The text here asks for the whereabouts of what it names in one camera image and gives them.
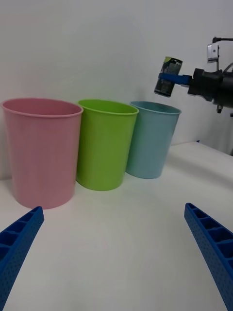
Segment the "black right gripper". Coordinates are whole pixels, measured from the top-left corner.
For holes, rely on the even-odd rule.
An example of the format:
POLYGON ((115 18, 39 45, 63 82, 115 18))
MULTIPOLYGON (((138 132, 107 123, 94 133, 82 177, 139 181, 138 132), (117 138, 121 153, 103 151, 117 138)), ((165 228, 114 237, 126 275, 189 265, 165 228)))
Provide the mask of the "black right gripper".
POLYGON ((177 75, 171 73, 160 73, 161 80, 167 80, 178 85, 190 85, 188 95, 200 96, 208 102, 223 105, 224 101, 219 95, 220 86, 223 82, 223 70, 207 72, 196 68, 192 76, 177 75))

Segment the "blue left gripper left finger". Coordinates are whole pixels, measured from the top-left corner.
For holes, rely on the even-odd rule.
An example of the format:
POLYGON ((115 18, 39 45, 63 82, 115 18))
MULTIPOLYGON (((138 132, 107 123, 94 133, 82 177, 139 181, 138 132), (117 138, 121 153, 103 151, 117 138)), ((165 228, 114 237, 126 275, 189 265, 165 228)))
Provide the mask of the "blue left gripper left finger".
POLYGON ((43 222, 42 207, 35 207, 0 233, 0 310, 43 222))

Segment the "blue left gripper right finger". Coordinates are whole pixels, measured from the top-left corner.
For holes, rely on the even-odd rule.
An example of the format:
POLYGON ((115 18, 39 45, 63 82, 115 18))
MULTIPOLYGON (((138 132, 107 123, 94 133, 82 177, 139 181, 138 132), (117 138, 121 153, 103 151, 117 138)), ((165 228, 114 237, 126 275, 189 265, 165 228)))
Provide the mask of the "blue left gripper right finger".
POLYGON ((233 233, 186 203, 184 218, 215 281, 226 309, 233 310, 233 233))

